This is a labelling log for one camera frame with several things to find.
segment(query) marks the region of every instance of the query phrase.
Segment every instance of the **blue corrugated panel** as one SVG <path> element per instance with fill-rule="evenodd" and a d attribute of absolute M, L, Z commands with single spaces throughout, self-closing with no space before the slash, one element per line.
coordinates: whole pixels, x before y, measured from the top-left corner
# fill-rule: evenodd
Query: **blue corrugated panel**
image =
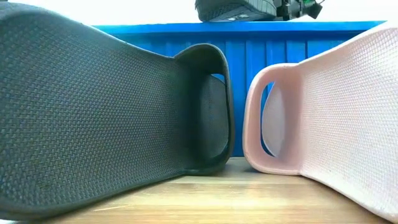
<path fill-rule="evenodd" d="M 242 156 L 242 126 L 246 93 L 256 73 L 283 62 L 299 62 L 322 53 L 382 22 L 220 22 L 97 26 L 119 39 L 173 56 L 190 45 L 211 43 L 229 63 L 234 94 L 236 142 L 234 156 Z M 264 92 L 262 103 L 267 96 Z"/>

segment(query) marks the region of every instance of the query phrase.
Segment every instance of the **textured woven surface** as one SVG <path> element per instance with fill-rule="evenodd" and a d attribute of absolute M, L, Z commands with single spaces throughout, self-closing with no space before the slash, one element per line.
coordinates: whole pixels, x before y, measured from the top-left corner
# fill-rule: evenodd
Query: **textured woven surface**
<path fill-rule="evenodd" d="M 302 76 L 300 174 L 398 222 L 398 26 L 383 24 L 292 70 Z M 263 126 L 272 128 L 264 140 L 276 155 L 294 128 L 279 126 L 282 100 L 276 86 L 264 108 Z"/>
<path fill-rule="evenodd" d="M 219 154 L 225 85 L 193 74 L 55 14 L 1 20 L 0 203 L 72 206 L 183 174 L 194 151 Z"/>

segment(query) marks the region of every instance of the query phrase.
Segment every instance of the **wooden surface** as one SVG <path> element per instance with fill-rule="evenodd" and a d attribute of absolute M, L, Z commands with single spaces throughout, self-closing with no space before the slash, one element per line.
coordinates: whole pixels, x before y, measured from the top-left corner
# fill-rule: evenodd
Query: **wooden surface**
<path fill-rule="evenodd" d="M 213 177 L 181 177 L 47 223 L 387 223 L 304 177 L 256 172 L 232 158 Z"/>

